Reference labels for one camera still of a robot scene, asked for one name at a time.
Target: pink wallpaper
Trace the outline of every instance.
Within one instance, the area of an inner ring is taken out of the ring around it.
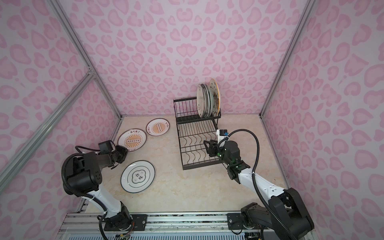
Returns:
[[[63,190],[61,165],[74,146],[98,147],[117,118],[93,82],[0,195],[0,238],[53,239],[80,198]]]
[[[320,239],[384,238],[384,1],[320,1],[266,123]]]
[[[84,76],[44,0],[0,2],[0,172]]]
[[[123,114],[170,114],[215,78],[224,113],[258,113],[306,0],[63,0]]]

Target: plate with orange sunburst design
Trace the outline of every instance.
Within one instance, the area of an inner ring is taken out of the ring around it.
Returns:
[[[169,122],[164,118],[156,118],[147,124],[146,130],[151,136],[161,136],[169,130]]]
[[[129,129],[124,132],[118,140],[118,144],[132,152],[141,148],[147,140],[147,134],[138,128]]]

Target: black wire dish rack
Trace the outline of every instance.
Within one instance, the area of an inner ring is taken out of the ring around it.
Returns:
[[[207,154],[203,143],[204,140],[217,140],[221,111],[218,116],[201,118],[197,112],[196,97],[175,99],[173,104],[183,170],[221,163],[217,156]]]

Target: white plate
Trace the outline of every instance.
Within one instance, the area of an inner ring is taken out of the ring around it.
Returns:
[[[150,162],[141,160],[131,163],[121,174],[121,186],[130,193],[141,192],[153,182],[155,168]]]
[[[147,134],[141,129],[134,128],[124,132],[118,139],[118,145],[124,146],[128,152],[141,148],[147,140]]]
[[[209,89],[213,93],[213,116],[217,116],[220,111],[220,92],[218,90],[218,86],[216,81],[212,78],[209,83]]]
[[[211,108],[211,100],[208,95],[208,88],[206,87],[206,84],[201,84],[203,87],[203,92],[204,92],[204,115],[203,117],[209,117],[209,109]]]
[[[197,85],[197,92],[196,92],[196,104],[197,104],[197,113],[199,114],[200,117],[203,117],[204,113],[204,92],[203,92],[203,87],[201,84]]]
[[[156,118],[147,124],[146,130],[151,136],[161,136],[169,130],[169,122],[164,118]]]

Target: beige marble surface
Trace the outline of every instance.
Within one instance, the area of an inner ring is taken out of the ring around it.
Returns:
[[[145,131],[154,116],[125,117],[117,138],[126,130],[140,128]],[[174,116],[164,116],[170,122],[170,130],[159,137],[147,134],[147,142],[140,149],[129,152],[126,160],[117,168],[103,169],[103,185],[130,212],[193,212],[240,210],[260,199],[255,193],[234,180],[230,180],[222,164],[183,170]],[[228,132],[239,128],[253,131],[260,142],[260,159],[257,172],[272,183],[286,187],[258,115],[223,115],[219,129]],[[231,137],[240,148],[242,160],[253,167],[256,142],[246,132]],[[120,184],[121,174],[132,162],[147,160],[156,171],[153,183],[140,193],[128,193]],[[99,212],[89,204],[86,212]]]

